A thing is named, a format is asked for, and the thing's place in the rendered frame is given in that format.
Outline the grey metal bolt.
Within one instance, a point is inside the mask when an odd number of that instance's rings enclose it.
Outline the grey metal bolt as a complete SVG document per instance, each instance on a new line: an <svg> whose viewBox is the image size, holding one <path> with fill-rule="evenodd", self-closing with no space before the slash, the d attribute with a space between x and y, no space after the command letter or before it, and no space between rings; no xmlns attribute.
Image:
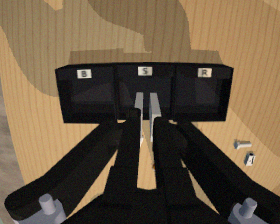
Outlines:
<svg viewBox="0 0 280 224"><path fill-rule="evenodd" d="M234 143L235 149L239 149L240 147L251 147L251 146L252 146L251 143L239 143L239 142Z"/></svg>

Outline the black rack of bins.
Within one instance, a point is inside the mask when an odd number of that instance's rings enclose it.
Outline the black rack of bins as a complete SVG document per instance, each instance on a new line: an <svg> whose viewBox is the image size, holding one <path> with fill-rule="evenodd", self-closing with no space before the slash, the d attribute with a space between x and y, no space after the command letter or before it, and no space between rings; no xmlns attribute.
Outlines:
<svg viewBox="0 0 280 224"><path fill-rule="evenodd" d="M149 120L150 93L157 93L173 122L225 122L233 72L224 64L118 62L70 64L55 69L55 76L65 124L126 120L137 92L143 92L143 120Z"/></svg>

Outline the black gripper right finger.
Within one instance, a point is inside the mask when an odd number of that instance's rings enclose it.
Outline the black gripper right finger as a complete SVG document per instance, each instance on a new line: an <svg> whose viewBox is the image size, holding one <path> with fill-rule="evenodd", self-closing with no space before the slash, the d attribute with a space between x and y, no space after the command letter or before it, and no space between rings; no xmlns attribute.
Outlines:
<svg viewBox="0 0 280 224"><path fill-rule="evenodd" d="M253 181L191 122L169 123L157 93L150 93L149 120L156 188L163 187L168 224L208 224L189 171L230 223L280 224L280 196Z"/></svg>

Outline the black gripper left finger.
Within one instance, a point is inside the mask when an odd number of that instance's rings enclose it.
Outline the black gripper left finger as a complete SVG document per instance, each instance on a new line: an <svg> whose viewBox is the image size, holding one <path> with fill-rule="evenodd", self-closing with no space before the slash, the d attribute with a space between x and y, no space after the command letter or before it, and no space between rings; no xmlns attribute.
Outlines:
<svg viewBox="0 0 280 224"><path fill-rule="evenodd" d="M105 119L43 176L7 196L4 205L14 223L65 221L118 149L93 224L132 224L142 120L143 93L137 92L125 122Z"/></svg>

